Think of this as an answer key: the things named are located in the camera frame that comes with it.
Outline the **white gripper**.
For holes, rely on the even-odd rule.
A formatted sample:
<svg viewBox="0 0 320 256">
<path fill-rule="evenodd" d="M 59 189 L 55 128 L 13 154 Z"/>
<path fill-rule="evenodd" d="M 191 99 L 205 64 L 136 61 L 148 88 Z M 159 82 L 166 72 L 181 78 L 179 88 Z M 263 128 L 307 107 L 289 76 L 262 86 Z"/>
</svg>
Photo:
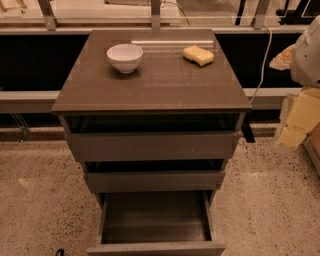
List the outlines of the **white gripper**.
<svg viewBox="0 0 320 256">
<path fill-rule="evenodd" d="M 289 69 L 294 49 L 294 44 L 285 48 L 271 60 L 269 67 L 279 71 Z M 304 87 L 298 95 L 288 96 L 283 110 L 278 143 L 296 149 L 320 123 L 320 89 Z"/>
</svg>

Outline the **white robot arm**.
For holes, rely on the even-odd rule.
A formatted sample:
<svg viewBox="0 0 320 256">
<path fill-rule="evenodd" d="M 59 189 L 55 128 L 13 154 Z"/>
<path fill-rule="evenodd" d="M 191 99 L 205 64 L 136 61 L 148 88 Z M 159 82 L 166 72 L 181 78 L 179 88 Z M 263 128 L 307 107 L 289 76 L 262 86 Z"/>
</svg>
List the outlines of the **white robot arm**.
<svg viewBox="0 0 320 256">
<path fill-rule="evenodd" d="M 281 124 L 275 135 L 278 145 L 296 149 L 320 123 L 320 16 L 269 66 L 289 69 L 291 79 L 303 86 L 299 94 L 283 101 Z"/>
</svg>

